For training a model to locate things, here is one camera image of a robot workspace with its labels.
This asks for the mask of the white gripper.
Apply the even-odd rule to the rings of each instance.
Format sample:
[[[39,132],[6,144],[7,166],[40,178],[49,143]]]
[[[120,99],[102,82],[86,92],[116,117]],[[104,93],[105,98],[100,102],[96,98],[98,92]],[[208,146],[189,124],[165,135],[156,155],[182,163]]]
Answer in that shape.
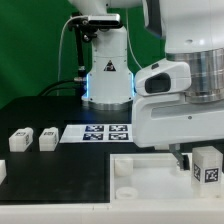
[[[138,147],[171,144],[169,151],[181,170],[189,170],[189,157],[178,143],[224,138],[224,100],[185,103],[179,94],[142,97],[132,107],[133,141]]]

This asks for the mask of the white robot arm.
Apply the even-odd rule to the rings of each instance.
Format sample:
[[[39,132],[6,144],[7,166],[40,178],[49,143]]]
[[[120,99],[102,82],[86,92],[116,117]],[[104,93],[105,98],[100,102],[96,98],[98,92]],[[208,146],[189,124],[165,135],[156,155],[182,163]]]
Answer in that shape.
[[[167,145],[182,169],[181,143],[224,138],[224,0],[68,0],[82,14],[141,4],[165,58],[135,76],[132,133],[139,147]]]

